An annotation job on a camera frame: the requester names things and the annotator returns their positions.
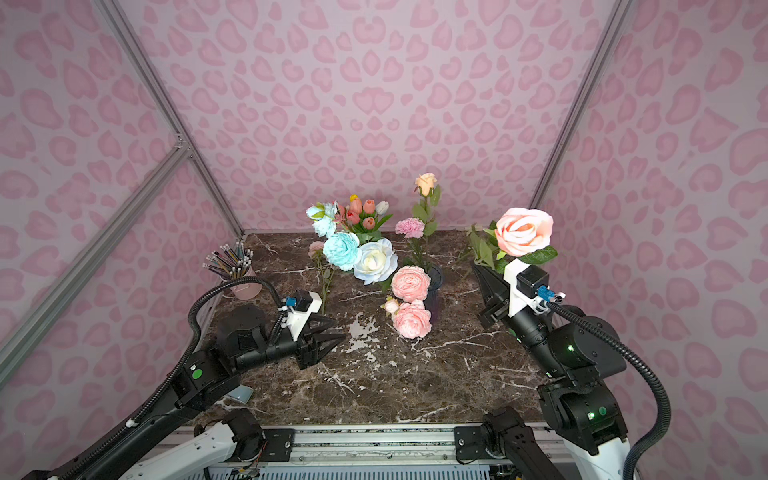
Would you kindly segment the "pink rose stem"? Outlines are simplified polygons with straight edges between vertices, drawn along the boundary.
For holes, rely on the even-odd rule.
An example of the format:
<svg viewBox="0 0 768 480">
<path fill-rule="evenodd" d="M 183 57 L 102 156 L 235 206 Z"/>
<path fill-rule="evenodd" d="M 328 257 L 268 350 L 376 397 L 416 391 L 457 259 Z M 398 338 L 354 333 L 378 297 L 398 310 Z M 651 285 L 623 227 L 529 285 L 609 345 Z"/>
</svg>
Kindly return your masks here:
<svg viewBox="0 0 768 480">
<path fill-rule="evenodd" d="M 502 274 L 512 262 L 543 265 L 559 253 L 551 245 L 553 217 L 542 210 L 513 207 L 486 227 L 472 226 L 468 244 L 476 265 Z"/>
</svg>

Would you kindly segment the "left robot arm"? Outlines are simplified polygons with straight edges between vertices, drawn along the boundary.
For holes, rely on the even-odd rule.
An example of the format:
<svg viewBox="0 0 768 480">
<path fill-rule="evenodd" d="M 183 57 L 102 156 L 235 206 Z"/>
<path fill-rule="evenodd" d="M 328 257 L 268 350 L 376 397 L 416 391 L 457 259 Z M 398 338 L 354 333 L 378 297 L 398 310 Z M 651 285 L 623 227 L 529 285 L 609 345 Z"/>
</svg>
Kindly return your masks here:
<svg viewBox="0 0 768 480">
<path fill-rule="evenodd" d="M 305 369 L 345 340 L 332 319 L 317 313 L 309 315 L 297 337 L 282 324 L 282 319 L 276 320 L 272 338 L 262 309 L 253 304 L 235 308 L 218 321 L 215 340 L 183 363 L 170 377 L 169 388 L 122 439 L 108 442 L 120 429 L 115 427 L 64 465 L 33 470 L 25 477 L 118 479 L 178 427 L 239 386 L 247 371 L 291 357 Z"/>
</svg>

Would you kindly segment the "pink carnation flower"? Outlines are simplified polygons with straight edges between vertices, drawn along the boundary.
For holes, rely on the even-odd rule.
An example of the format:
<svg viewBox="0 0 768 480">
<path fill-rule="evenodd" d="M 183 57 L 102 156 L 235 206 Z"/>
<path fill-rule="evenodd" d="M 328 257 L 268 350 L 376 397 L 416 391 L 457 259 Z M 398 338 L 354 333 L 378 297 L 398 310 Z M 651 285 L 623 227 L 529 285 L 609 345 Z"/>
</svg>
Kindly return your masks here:
<svg viewBox="0 0 768 480">
<path fill-rule="evenodd" d="M 406 239 L 419 239 L 424 236 L 425 224 L 419 218 L 411 217 L 398 221 L 395 233 Z"/>
</svg>

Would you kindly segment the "purple glass vase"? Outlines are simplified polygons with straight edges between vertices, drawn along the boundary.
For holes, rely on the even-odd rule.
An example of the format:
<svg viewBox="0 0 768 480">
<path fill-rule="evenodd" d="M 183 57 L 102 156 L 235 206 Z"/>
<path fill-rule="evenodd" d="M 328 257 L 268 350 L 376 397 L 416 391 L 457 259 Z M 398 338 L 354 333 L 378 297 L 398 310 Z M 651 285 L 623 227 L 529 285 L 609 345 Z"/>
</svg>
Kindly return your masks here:
<svg viewBox="0 0 768 480">
<path fill-rule="evenodd" d="M 430 277 L 430 285 L 427 290 L 427 297 L 424 300 L 424 306 L 430 312 L 430 322 L 435 324 L 440 319 L 440 299 L 439 290 L 444 282 L 443 271 L 438 266 L 431 266 L 427 271 Z"/>
</svg>

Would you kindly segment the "teal carnation flower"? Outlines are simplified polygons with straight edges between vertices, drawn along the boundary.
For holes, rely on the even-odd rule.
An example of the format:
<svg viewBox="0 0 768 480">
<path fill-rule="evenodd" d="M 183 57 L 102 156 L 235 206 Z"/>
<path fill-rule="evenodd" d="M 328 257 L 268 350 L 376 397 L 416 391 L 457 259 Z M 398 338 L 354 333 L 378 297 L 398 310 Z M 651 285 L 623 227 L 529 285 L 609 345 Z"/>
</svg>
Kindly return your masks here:
<svg viewBox="0 0 768 480">
<path fill-rule="evenodd" d="M 354 233 L 336 232 L 329 236 L 323 246 L 327 262 L 342 271 L 350 271 L 360 256 L 360 241 Z"/>
</svg>

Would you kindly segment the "small teal white flower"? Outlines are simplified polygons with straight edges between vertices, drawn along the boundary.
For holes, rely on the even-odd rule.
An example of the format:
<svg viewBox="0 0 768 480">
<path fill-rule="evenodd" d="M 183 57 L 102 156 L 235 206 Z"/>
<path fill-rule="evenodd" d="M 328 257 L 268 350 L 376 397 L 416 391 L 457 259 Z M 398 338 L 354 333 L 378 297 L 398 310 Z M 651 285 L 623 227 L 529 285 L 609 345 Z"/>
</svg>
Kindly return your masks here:
<svg viewBox="0 0 768 480">
<path fill-rule="evenodd" d="M 319 237 L 329 238 L 337 232 L 339 206 L 336 202 L 318 202 L 306 210 L 306 215 L 312 220 L 312 227 Z"/>
</svg>

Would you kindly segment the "peach rose stem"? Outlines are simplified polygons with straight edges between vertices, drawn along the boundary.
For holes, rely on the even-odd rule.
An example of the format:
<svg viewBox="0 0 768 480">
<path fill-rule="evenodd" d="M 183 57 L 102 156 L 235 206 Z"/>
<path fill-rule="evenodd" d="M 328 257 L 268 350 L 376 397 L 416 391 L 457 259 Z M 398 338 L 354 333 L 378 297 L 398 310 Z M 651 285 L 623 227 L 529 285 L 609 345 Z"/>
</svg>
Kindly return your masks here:
<svg viewBox="0 0 768 480">
<path fill-rule="evenodd" d="M 416 264 L 425 271 L 429 271 L 431 261 L 427 254 L 427 245 L 429 237 L 437 230 L 435 208 L 441 198 L 441 189 L 436 175 L 424 173 L 417 177 L 415 192 L 419 194 L 420 200 L 413 206 L 412 216 L 423 223 L 423 233 L 420 238 L 411 239 L 410 245 Z"/>
</svg>

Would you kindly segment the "white cream rose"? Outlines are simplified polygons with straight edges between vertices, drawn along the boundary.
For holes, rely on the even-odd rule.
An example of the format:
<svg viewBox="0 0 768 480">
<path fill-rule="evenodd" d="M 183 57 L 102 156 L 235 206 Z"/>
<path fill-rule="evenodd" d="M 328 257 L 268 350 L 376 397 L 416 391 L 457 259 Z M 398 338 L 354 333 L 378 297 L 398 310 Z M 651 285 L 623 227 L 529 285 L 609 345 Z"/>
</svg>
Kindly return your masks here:
<svg viewBox="0 0 768 480">
<path fill-rule="evenodd" d="M 353 273 L 365 285 L 387 280 L 398 268 L 398 256 L 386 238 L 362 245 L 359 252 Z"/>
</svg>

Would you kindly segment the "pink pen cup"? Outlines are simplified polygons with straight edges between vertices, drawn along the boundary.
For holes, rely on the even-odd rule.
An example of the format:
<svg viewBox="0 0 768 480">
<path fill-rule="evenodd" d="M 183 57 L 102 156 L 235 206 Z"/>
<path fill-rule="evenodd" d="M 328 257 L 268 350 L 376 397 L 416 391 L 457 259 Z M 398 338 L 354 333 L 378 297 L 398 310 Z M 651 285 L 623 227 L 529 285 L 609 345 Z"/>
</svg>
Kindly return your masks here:
<svg viewBox="0 0 768 480">
<path fill-rule="evenodd" d="M 223 281 L 234 281 L 253 276 L 253 252 L 245 246 L 243 239 L 233 244 L 223 244 L 205 257 L 203 268 L 219 276 Z M 238 284 L 230 288 L 235 298 L 252 300 L 262 290 L 259 283 Z"/>
</svg>

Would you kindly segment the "small pink flower stem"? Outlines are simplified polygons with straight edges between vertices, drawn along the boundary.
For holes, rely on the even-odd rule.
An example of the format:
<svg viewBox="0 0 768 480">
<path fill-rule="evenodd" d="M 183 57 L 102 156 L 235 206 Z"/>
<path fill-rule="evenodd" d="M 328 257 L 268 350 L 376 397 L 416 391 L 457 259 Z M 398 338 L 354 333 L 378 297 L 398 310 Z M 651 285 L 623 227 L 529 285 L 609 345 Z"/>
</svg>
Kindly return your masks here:
<svg viewBox="0 0 768 480">
<path fill-rule="evenodd" d="M 320 278 L 320 297 L 322 300 L 320 312 L 322 314 L 326 313 L 327 297 L 331 291 L 334 279 L 334 267 L 328 262 L 323 253 L 324 245 L 325 243 L 322 241 L 314 241 L 308 249 L 308 255 L 314 262 Z"/>
</svg>

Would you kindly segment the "pink tulip bunch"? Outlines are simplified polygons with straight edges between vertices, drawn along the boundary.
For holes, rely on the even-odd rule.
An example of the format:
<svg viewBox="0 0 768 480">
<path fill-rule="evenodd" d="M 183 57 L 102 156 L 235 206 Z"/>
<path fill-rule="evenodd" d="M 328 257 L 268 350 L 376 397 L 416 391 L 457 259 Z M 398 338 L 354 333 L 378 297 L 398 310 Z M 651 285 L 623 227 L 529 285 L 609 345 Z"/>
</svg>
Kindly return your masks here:
<svg viewBox="0 0 768 480">
<path fill-rule="evenodd" d="M 391 218 L 387 201 L 362 200 L 352 195 L 346 207 L 337 210 L 335 222 L 344 232 L 354 234 L 360 244 L 375 242 L 382 238 L 381 227 Z"/>
</svg>

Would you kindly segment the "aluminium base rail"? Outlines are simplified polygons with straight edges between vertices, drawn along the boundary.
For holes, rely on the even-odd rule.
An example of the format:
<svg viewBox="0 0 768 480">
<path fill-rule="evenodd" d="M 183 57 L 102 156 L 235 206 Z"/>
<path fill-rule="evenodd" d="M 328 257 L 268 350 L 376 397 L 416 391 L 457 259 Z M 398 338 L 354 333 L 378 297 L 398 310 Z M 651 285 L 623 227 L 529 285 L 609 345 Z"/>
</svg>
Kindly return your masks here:
<svg viewBox="0 0 768 480">
<path fill-rule="evenodd" d="M 238 460 L 224 430 L 182 427 L 131 467 L 127 479 L 518 479 L 490 455 L 479 426 L 401 423 L 267 426 L 266 443 Z"/>
</svg>

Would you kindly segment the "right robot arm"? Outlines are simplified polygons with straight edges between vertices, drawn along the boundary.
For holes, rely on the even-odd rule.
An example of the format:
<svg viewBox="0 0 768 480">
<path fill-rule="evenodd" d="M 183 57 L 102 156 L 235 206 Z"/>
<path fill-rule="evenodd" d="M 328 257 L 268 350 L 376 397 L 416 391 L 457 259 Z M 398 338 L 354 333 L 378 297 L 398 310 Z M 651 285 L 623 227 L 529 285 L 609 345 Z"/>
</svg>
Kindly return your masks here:
<svg viewBox="0 0 768 480">
<path fill-rule="evenodd" d="M 623 372 L 626 361 L 590 327 L 614 336 L 606 321 L 565 304 L 549 276 L 531 265 L 503 279 L 476 265 L 484 308 L 481 323 L 503 324 L 546 377 L 536 389 L 544 420 L 564 442 L 584 479 L 636 478 L 626 469 L 628 429 L 606 378 Z"/>
</svg>

